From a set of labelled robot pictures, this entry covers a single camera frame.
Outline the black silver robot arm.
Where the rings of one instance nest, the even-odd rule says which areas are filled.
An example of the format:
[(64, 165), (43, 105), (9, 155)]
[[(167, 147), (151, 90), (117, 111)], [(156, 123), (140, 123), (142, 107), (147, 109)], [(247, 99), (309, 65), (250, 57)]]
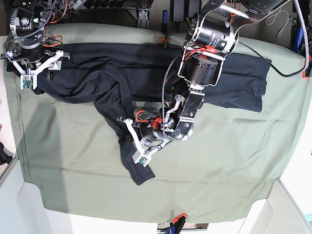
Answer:
[(140, 152), (155, 152), (174, 140), (189, 139), (204, 89), (218, 83), (224, 61), (238, 43), (239, 29), (262, 21), (283, 4), (282, 0), (244, 0), (242, 12), (223, 0), (210, 0), (193, 16), (183, 52), (175, 57), (180, 67), (173, 101), (153, 119), (135, 116), (131, 133)]
[(56, 0), (41, 5), (37, 0), (21, 0), (12, 13), (12, 39), (3, 44), (1, 59), (6, 59), (19, 74), (21, 89), (35, 89), (38, 75), (45, 69), (59, 71), (63, 58), (70, 54), (58, 47), (62, 36), (47, 36), (48, 25), (54, 20)]

